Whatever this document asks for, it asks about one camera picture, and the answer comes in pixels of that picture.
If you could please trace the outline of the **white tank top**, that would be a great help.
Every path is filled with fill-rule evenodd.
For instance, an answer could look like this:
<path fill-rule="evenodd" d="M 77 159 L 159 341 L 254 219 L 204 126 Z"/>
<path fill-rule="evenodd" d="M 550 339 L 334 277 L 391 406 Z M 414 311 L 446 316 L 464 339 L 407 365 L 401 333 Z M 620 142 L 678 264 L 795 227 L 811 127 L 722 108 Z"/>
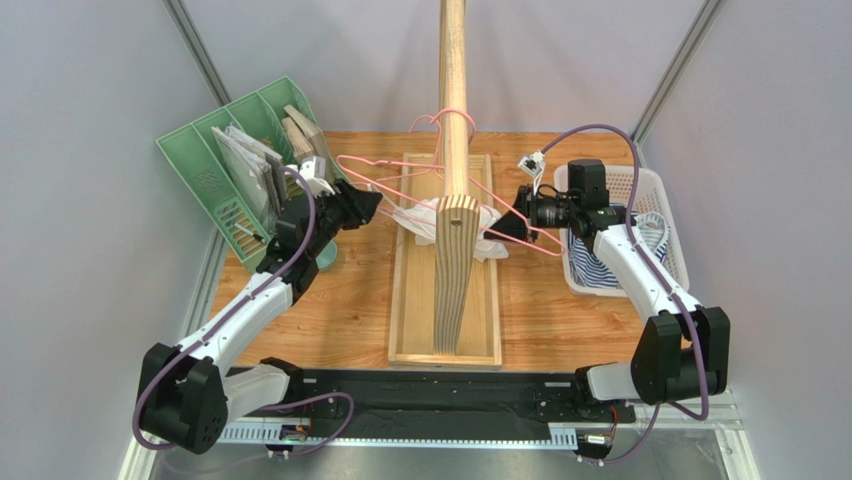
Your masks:
<path fill-rule="evenodd" d="M 390 200 L 388 200 L 388 203 L 390 207 L 382 208 L 381 212 L 392 218 L 405 230 L 413 233 L 417 246 L 433 245 L 436 242 L 437 198 L 416 202 L 409 208 L 404 208 Z M 479 229 L 475 242 L 474 259 L 479 262 L 507 259 L 509 252 L 499 240 L 487 240 L 485 238 L 487 229 L 494 225 L 500 217 L 500 213 L 487 205 L 481 205 L 479 209 Z"/>

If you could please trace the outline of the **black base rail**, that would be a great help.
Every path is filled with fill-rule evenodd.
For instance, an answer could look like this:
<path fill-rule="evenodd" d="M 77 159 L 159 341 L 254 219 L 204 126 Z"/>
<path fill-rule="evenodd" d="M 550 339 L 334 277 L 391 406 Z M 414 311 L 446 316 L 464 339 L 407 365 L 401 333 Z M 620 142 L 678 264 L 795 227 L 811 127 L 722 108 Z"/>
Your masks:
<path fill-rule="evenodd" d="M 265 392 L 260 373 L 283 380 Z M 193 454 L 258 444 L 292 457 L 326 446 L 521 448 L 613 457 L 615 436 L 691 427 L 685 412 L 595 400 L 583 376 L 531 372 L 300 369 L 264 364 L 169 374 L 144 401 L 140 429 Z"/>

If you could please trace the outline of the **white plastic basket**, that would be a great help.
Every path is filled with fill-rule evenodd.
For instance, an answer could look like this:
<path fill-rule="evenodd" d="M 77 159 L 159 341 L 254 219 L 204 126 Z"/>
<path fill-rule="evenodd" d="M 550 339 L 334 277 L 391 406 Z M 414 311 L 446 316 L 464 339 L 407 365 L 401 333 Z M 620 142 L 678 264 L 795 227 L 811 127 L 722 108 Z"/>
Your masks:
<path fill-rule="evenodd" d="M 633 168 L 630 166 L 606 166 L 606 186 L 610 192 L 610 203 L 626 205 L 633 186 Z M 661 260 L 667 272 L 685 290 L 690 287 L 689 274 L 686 268 L 683 252 L 680 245 L 674 218 L 666 197 L 665 188 L 661 178 L 652 170 L 639 169 L 639 179 L 636 190 L 633 211 L 639 215 L 653 212 L 665 218 L 668 227 L 668 240 L 666 242 L 666 255 Z M 620 297 L 626 296 L 619 285 L 599 287 L 588 284 L 585 281 L 578 282 L 576 269 L 571 265 L 571 231 L 560 229 L 559 236 L 567 251 L 562 255 L 564 277 L 569 290 L 575 295 L 581 296 L 604 296 Z"/>

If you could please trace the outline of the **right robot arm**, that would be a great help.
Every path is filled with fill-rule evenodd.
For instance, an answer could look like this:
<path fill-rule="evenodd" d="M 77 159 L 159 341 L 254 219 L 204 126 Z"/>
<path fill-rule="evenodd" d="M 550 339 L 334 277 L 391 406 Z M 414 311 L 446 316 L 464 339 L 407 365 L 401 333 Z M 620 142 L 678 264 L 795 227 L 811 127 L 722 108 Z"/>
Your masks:
<path fill-rule="evenodd" d="M 510 211 L 485 230 L 488 240 L 531 241 L 536 229 L 569 229 L 616 277 L 644 323 L 628 362 L 577 370 L 592 402 L 648 405 L 706 400 L 725 391 L 730 320 L 681 288 L 641 236 L 631 205 L 614 205 L 599 160 L 567 165 L 568 187 L 552 196 L 522 185 Z"/>

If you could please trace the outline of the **grey plastic-wrapped booklets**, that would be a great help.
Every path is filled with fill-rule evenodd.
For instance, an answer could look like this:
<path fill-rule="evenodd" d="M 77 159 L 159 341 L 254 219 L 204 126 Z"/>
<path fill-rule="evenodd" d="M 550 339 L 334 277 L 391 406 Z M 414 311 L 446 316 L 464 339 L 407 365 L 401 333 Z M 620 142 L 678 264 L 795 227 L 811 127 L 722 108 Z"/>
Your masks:
<path fill-rule="evenodd" d="M 287 199 L 283 157 L 236 126 L 214 126 L 211 132 L 239 194 L 261 227 L 272 233 Z"/>

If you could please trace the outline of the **wooden clothes rack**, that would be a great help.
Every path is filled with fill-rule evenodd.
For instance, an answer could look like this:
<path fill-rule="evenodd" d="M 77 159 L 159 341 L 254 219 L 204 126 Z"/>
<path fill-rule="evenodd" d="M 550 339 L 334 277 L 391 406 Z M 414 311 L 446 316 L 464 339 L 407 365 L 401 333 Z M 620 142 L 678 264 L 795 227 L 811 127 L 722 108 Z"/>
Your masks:
<path fill-rule="evenodd" d="M 439 110 L 467 113 L 466 4 L 440 4 Z M 498 271 L 493 260 L 473 258 L 475 212 L 485 195 L 472 177 L 492 187 L 491 159 L 471 155 L 463 120 L 444 123 L 438 161 L 446 168 L 441 186 L 417 177 L 403 192 L 441 198 L 437 240 L 417 246 L 413 233 L 396 236 L 388 362 L 397 368 L 497 370 L 503 364 Z"/>

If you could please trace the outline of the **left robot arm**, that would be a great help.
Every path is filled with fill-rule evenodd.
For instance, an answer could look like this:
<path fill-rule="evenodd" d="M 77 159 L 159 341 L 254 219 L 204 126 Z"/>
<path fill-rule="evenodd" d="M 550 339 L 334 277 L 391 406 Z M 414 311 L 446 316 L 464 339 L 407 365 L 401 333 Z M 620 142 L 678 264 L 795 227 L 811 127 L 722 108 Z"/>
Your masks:
<path fill-rule="evenodd" d="M 300 370 L 269 358 L 232 373 L 249 344 L 294 306 L 319 273 L 318 255 L 342 230 L 368 224 L 382 200 L 346 180 L 285 202 L 248 284 L 212 321 L 174 346 L 157 343 L 142 362 L 132 426 L 149 449 L 202 454 L 225 427 L 289 398 Z"/>

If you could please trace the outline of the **brown notebooks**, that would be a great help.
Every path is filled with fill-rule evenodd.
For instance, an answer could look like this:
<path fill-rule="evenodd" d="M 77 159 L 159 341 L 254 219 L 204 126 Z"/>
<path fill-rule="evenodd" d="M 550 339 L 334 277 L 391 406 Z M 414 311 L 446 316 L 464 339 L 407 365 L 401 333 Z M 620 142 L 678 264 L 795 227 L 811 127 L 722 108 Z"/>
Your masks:
<path fill-rule="evenodd" d="M 331 163 L 332 156 L 323 131 L 294 105 L 283 107 L 281 120 L 284 133 L 296 160 L 301 163 L 308 157 L 317 156 Z"/>

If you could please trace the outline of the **small teal bowl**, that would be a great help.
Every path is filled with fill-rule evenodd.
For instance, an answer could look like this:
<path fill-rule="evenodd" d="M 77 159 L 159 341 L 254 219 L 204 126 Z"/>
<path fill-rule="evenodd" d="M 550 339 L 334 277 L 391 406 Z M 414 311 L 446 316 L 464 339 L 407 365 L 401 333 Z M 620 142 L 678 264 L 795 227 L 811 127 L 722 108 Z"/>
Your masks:
<path fill-rule="evenodd" d="M 315 261 L 317 263 L 318 269 L 320 272 L 328 271 L 332 268 L 338 256 L 338 246 L 334 241 L 330 241 L 316 256 Z"/>

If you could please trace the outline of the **green file organizer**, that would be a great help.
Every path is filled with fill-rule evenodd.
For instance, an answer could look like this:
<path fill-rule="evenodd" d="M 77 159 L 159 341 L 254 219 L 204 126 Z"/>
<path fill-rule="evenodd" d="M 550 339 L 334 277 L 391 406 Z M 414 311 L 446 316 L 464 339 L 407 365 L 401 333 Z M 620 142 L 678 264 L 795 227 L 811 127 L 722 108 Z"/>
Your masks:
<path fill-rule="evenodd" d="M 283 157 L 283 165 L 299 172 L 300 163 L 294 157 L 281 125 L 285 116 L 283 107 L 287 104 L 294 105 L 311 121 L 316 121 L 302 90 L 290 78 L 283 77 L 157 141 L 166 159 L 248 271 L 254 271 L 263 259 L 275 230 L 267 233 L 244 202 L 225 168 L 211 128 L 236 126 L 279 153 Z M 327 162 L 327 172 L 332 184 L 345 178 L 332 161 Z M 303 192 L 293 176 L 283 175 L 287 181 L 287 199 L 283 201 L 282 209 L 290 198 Z"/>

